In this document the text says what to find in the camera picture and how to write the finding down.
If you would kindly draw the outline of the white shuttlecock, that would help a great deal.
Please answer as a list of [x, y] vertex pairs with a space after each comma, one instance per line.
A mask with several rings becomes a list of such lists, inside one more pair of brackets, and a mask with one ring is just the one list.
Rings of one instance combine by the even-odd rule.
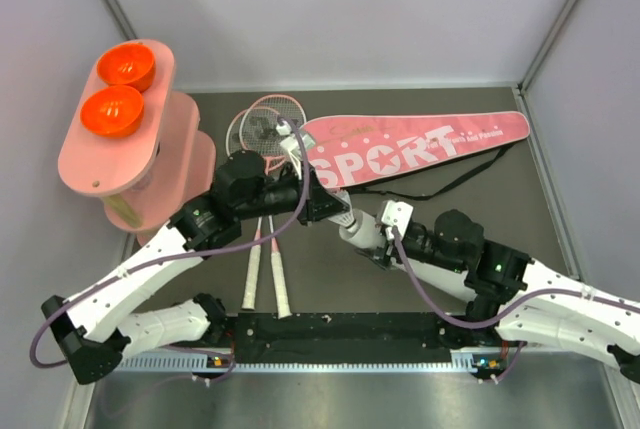
[[349, 193], [346, 190], [338, 190], [334, 191], [332, 195], [344, 203], [346, 205], [346, 209], [339, 214], [332, 215], [328, 220], [348, 232], [354, 232], [357, 226], [357, 219]]

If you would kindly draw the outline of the white shuttlecock tube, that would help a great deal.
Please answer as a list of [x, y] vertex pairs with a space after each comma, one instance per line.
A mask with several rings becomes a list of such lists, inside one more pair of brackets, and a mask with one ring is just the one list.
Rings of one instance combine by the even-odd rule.
[[[386, 239], [376, 226], [375, 218], [358, 209], [354, 214], [354, 222], [349, 227], [339, 228], [341, 239], [361, 250], [373, 250], [381, 247]], [[410, 264], [419, 280], [464, 302], [475, 298], [474, 291], [464, 285], [465, 273], [457, 274], [435, 265], [414, 260], [411, 260]]]

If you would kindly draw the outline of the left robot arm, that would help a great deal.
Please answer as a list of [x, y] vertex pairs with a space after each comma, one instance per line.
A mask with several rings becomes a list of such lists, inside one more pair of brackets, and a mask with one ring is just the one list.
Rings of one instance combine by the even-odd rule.
[[343, 215], [349, 205], [325, 189], [312, 167], [287, 164], [277, 178], [257, 153], [239, 151], [216, 172], [211, 189], [186, 202], [137, 253], [92, 287], [41, 306], [48, 327], [81, 385], [113, 372], [125, 359], [176, 344], [209, 346], [230, 340], [226, 310], [209, 294], [146, 313], [138, 307], [168, 282], [236, 245], [242, 223], [289, 214], [303, 225]]

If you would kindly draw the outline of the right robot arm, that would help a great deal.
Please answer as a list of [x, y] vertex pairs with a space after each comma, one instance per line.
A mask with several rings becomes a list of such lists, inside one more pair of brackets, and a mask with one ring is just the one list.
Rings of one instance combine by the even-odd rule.
[[427, 228], [410, 205], [378, 216], [355, 211], [343, 241], [410, 278], [427, 307], [476, 343], [496, 338], [573, 352], [639, 380], [639, 305], [565, 276], [490, 241], [483, 227], [449, 210]]

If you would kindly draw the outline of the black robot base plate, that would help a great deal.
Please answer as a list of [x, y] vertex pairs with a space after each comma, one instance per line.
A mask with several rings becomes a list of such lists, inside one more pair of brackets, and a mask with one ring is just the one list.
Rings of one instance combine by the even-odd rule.
[[451, 350], [502, 346], [493, 329], [472, 331], [433, 313], [269, 313], [229, 316], [180, 349], [233, 351], [240, 363], [400, 363], [443, 361]]

